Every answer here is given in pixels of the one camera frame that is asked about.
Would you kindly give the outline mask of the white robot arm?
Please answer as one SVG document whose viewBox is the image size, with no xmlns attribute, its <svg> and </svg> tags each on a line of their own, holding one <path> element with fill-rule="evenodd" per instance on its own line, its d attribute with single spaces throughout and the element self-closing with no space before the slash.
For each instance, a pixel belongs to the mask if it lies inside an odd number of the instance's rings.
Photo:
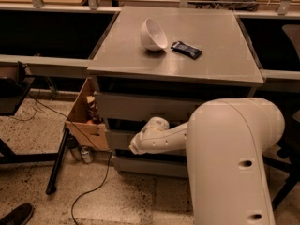
<svg viewBox="0 0 300 225">
<path fill-rule="evenodd" d="M 284 128 L 281 111 L 264 98 L 222 98 L 174 128 L 150 119 L 129 149 L 139 155 L 186 151 L 195 225 L 276 225 L 263 151 Z"/>
</svg>

